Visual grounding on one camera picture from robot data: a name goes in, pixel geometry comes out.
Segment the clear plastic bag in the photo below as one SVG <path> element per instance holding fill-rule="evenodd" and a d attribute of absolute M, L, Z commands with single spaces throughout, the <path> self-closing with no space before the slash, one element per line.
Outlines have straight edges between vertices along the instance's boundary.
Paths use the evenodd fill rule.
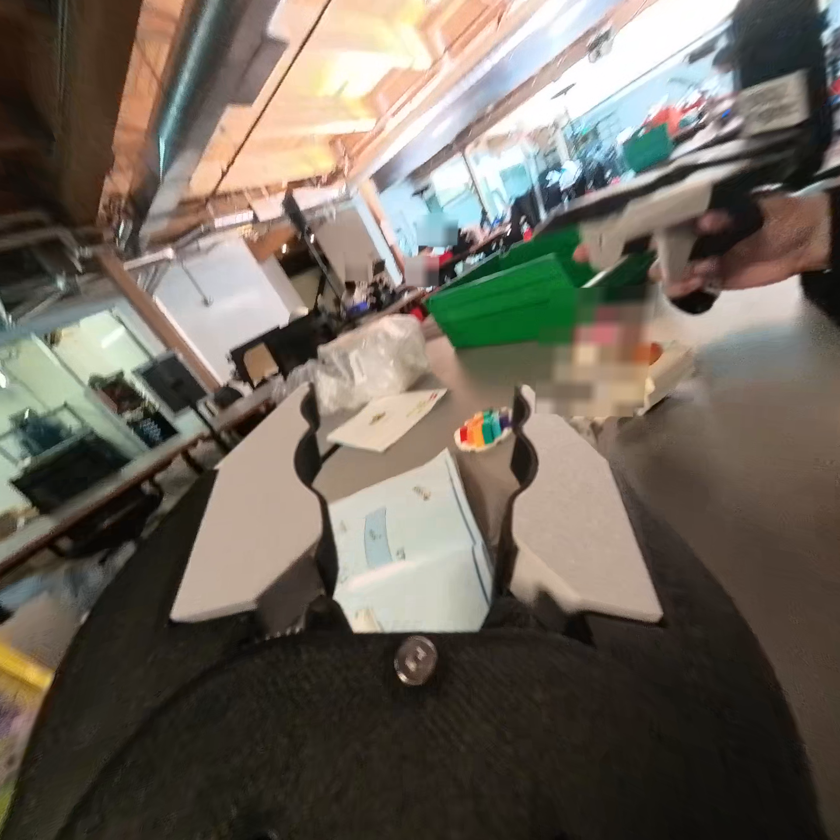
<path fill-rule="evenodd" d="M 411 314 L 385 316 L 318 348 L 313 384 L 322 415 L 407 392 L 430 372 L 426 339 Z"/>

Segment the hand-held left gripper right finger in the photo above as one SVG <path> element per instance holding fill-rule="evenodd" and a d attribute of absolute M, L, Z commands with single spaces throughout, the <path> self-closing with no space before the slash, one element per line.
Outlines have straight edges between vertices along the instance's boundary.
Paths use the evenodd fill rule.
<path fill-rule="evenodd" d="M 518 487 L 500 527 L 496 590 L 566 616 L 657 625 L 664 618 L 606 459 L 561 416 L 514 391 L 511 472 Z"/>

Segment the white paper sheet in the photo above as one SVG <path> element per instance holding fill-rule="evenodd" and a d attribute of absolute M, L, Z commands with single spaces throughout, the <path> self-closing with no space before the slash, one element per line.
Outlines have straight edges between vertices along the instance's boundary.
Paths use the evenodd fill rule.
<path fill-rule="evenodd" d="M 382 454 L 410 432 L 448 393 L 445 387 L 378 397 L 327 436 L 331 445 Z"/>

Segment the person's right hand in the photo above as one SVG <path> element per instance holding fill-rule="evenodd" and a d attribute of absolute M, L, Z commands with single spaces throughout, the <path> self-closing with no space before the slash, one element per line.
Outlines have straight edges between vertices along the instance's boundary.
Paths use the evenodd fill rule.
<path fill-rule="evenodd" d="M 761 229 L 720 256 L 691 261 L 681 277 L 667 280 L 658 262 L 649 275 L 675 301 L 703 287 L 744 291 L 817 275 L 838 285 L 838 188 L 800 196 L 761 197 Z"/>

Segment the white lego unicorn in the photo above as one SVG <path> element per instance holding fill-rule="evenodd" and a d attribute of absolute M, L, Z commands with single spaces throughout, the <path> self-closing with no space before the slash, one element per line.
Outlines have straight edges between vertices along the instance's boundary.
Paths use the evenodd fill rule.
<path fill-rule="evenodd" d="M 696 370 L 695 355 L 690 346 L 672 341 L 658 347 L 659 356 L 647 372 L 642 414 L 669 398 Z"/>

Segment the silver ventilation duct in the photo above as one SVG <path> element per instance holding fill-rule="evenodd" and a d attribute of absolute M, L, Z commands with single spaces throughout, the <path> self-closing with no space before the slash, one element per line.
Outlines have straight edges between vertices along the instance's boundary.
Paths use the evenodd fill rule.
<path fill-rule="evenodd" d="M 221 113 L 215 76 L 224 57 L 226 2 L 194 2 L 178 43 L 175 67 L 150 137 L 150 174 L 143 196 L 148 217 L 171 214 L 181 201 Z"/>

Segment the green plastic bin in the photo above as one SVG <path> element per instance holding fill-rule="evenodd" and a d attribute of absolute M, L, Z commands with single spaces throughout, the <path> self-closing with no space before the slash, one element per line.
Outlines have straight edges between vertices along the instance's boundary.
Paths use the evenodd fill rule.
<path fill-rule="evenodd" d="M 667 161 L 674 149 L 675 143 L 665 122 L 644 125 L 631 132 L 622 143 L 623 158 L 634 174 Z"/>
<path fill-rule="evenodd" d="M 546 255 L 435 292 L 427 310 L 458 350 L 515 343 L 567 343 L 588 265 Z"/>
<path fill-rule="evenodd" d="M 596 269 L 587 261 L 575 261 L 573 254 L 580 244 L 581 237 L 576 226 L 533 234 L 527 241 L 510 247 L 499 258 L 496 271 L 516 271 L 530 262 L 550 257 L 560 268 L 562 277 L 576 288 L 610 289 L 644 286 L 647 283 L 648 270 L 655 260 L 653 252 L 622 255 L 613 267 Z"/>

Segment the grey folding table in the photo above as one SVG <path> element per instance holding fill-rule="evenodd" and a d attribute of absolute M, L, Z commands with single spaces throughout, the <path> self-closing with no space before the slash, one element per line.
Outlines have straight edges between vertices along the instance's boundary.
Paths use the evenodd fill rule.
<path fill-rule="evenodd" d="M 82 519 L 104 507 L 132 487 L 148 484 L 174 461 L 191 454 L 199 443 L 211 439 L 215 433 L 225 445 L 226 435 L 235 426 L 258 414 L 267 414 L 280 400 L 285 377 L 277 374 L 262 382 L 252 393 L 221 410 L 209 420 L 209 427 L 194 434 L 181 434 L 162 446 L 146 451 L 117 473 L 102 479 L 89 490 L 59 506 L 55 511 L 40 513 L 1 541 L 1 572 L 26 563 L 39 551 L 55 543 Z"/>

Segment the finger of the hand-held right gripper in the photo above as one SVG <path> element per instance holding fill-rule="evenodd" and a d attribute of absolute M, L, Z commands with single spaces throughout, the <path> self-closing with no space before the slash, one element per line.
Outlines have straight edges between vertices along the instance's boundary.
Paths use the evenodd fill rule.
<path fill-rule="evenodd" d="M 632 195 L 601 190 L 576 200 L 576 262 L 605 271 L 634 248 L 652 250 L 661 280 L 677 295 L 703 290 L 715 281 L 701 272 L 689 280 L 697 221 L 712 204 L 718 181 L 686 178 Z"/>

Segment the light blue cardboard box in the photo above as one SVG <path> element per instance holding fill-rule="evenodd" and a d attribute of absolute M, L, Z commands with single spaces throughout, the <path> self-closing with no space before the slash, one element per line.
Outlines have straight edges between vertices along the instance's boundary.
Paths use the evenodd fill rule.
<path fill-rule="evenodd" d="M 329 504 L 333 600 L 356 634 L 478 632 L 490 610 L 490 552 L 454 457 Z"/>

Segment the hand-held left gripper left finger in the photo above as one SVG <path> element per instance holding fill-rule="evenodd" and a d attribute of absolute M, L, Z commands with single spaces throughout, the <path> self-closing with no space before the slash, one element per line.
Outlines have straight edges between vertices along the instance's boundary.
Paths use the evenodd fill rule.
<path fill-rule="evenodd" d="M 314 487 L 319 425 L 313 386 L 302 385 L 216 467 L 173 622 L 253 613 L 261 625 L 302 625 L 333 594 L 338 554 Z"/>

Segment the black crate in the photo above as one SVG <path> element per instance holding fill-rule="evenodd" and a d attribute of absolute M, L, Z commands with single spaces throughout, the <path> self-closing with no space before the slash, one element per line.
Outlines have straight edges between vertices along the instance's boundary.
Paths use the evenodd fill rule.
<path fill-rule="evenodd" d="M 64 504 L 115 476 L 129 459 L 108 440 L 85 433 L 32 458 L 12 486 L 41 513 L 53 513 Z M 148 520 L 163 501 L 153 480 L 119 490 L 97 510 L 87 514 L 50 544 L 65 559 L 81 559 L 115 550 L 140 539 Z"/>

